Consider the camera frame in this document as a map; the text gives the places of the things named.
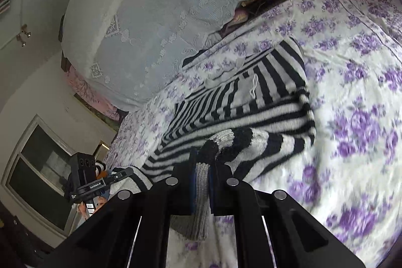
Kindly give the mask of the person left hand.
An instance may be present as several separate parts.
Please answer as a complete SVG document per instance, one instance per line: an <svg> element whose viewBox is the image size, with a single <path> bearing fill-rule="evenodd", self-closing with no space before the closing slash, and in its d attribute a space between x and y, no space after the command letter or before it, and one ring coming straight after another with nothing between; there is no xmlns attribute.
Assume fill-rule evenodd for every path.
<svg viewBox="0 0 402 268"><path fill-rule="evenodd" d="M88 220L94 213L100 210L108 201L107 195L95 197L90 203L81 202L77 206L77 213L79 213L85 220Z"/></svg>

